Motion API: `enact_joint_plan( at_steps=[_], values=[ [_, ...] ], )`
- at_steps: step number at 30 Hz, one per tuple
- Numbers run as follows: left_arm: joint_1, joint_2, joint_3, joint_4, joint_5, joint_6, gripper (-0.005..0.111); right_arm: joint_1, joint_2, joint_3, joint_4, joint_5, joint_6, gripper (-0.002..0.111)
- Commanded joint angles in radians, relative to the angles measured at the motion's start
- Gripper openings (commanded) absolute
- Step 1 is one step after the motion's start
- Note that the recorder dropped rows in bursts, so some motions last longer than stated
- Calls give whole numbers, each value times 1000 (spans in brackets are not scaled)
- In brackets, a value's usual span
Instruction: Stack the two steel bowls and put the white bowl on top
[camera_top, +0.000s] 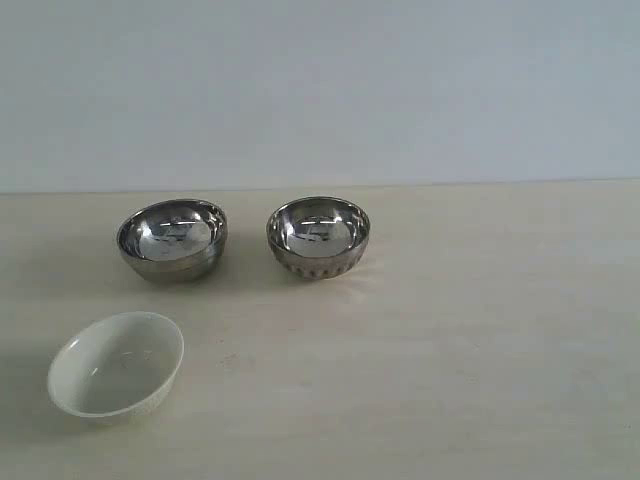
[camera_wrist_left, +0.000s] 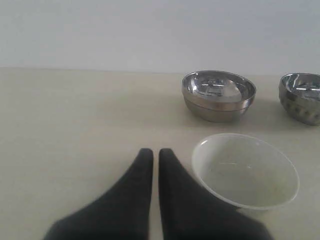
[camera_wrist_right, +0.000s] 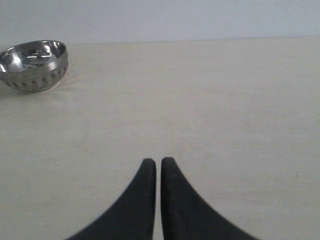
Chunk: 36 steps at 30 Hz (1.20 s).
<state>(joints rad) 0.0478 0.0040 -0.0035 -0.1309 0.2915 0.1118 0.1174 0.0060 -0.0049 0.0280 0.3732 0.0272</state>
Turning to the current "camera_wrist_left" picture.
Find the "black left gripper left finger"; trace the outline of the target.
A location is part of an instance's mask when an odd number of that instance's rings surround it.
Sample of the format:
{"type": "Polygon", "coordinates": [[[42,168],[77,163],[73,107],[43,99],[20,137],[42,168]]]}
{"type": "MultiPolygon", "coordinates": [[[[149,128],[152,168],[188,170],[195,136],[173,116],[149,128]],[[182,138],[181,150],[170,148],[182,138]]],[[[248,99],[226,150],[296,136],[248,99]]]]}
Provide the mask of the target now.
{"type": "Polygon", "coordinates": [[[48,230],[46,240],[147,240],[153,151],[139,150],[123,176],[102,196],[48,230]]]}

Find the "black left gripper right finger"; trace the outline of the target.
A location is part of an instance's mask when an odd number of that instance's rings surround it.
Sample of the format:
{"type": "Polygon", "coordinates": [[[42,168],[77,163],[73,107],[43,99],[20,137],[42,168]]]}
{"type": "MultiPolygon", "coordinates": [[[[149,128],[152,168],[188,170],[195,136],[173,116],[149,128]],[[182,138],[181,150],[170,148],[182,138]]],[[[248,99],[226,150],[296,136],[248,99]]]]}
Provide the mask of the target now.
{"type": "Polygon", "coordinates": [[[165,240],[270,240],[259,221],[200,186],[173,150],[159,151],[159,205],[165,240]]]}

